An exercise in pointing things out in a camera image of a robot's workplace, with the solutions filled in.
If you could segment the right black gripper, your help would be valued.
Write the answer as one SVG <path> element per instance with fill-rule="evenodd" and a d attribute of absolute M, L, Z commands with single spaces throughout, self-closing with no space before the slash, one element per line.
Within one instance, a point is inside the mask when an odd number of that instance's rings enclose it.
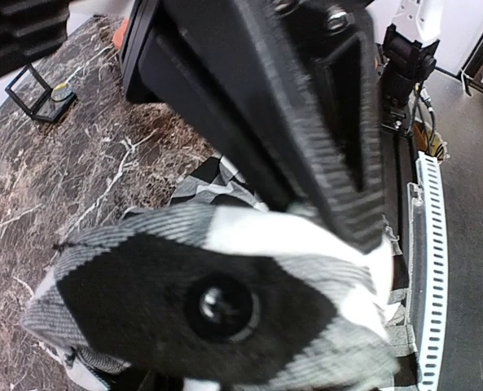
<path fill-rule="evenodd" d="M 131 103 L 162 103 L 178 110 L 202 105 L 223 110 L 223 93 L 184 42 L 163 1 L 135 1 L 121 49 L 124 92 Z"/>

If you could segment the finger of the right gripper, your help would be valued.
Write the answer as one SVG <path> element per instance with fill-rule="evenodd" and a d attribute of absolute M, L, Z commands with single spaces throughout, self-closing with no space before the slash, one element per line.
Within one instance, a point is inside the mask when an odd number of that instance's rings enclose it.
<path fill-rule="evenodd" d="M 223 93 L 176 109 L 273 210 L 305 209 L 363 253 L 382 236 L 374 28 L 361 1 L 163 1 Z"/>

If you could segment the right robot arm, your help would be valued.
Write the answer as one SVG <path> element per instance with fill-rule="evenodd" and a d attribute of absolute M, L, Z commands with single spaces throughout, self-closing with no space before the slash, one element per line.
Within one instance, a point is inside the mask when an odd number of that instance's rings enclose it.
<path fill-rule="evenodd" d="M 378 72 L 365 1 L 137 1 L 125 97 L 167 103 L 271 209 L 303 204 L 369 253 L 384 212 L 380 126 L 434 70 L 442 12 L 401 2 Z"/>

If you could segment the black white plaid shirt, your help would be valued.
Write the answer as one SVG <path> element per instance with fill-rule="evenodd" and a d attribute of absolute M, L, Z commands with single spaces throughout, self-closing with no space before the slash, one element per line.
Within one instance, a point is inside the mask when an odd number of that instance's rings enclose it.
<path fill-rule="evenodd" d="M 84 390 L 413 390 L 396 241 L 272 213 L 224 156 L 169 206 L 69 236 L 23 328 Z"/>

